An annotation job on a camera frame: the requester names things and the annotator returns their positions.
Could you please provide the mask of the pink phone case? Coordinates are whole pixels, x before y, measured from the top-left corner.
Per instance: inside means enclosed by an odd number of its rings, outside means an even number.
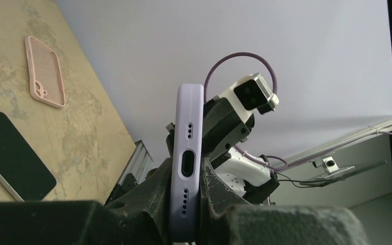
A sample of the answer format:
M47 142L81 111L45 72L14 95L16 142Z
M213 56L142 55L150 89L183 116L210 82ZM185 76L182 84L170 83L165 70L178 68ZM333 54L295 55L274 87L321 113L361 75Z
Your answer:
M24 39L31 97L43 104L61 109L66 105L59 58L39 39Z

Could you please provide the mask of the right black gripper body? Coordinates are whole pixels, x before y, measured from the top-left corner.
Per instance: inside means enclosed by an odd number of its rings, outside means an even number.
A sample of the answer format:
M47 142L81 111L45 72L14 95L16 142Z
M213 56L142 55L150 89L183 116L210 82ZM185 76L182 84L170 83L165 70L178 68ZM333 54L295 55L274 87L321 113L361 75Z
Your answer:
M202 99L177 97L175 123L169 124L166 144L169 155L174 155L175 144L184 149L194 138L199 139L202 158L219 162L227 152L244 140L254 127L254 115L241 120L226 98L215 97L205 105Z

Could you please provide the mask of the black smartphone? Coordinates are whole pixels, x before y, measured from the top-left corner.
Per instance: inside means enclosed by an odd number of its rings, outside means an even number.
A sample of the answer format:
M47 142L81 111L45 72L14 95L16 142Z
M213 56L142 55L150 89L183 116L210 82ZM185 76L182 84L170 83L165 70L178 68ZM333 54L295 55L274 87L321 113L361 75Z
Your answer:
M41 201L57 181L40 157L0 112L0 183L17 201Z

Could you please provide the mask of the phone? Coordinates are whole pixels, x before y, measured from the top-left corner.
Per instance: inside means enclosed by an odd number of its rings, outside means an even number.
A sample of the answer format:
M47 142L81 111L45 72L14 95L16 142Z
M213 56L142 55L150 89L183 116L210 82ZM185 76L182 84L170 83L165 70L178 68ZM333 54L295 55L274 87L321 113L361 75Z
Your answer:
M169 202L172 242L193 242L197 233L203 105L203 85L179 86Z

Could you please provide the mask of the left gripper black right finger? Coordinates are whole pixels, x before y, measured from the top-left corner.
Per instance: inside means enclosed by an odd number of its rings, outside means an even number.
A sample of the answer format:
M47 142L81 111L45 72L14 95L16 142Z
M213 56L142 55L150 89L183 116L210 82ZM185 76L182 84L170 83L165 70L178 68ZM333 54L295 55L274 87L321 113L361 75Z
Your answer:
M203 159L198 244L370 244L347 208L251 204Z

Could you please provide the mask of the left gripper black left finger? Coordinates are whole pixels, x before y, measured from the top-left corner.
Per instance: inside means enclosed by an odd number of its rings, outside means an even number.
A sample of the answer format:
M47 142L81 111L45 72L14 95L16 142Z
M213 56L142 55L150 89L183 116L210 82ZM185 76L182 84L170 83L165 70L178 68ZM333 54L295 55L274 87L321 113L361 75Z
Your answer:
M0 244L170 244L172 161L107 205L93 200L0 202Z

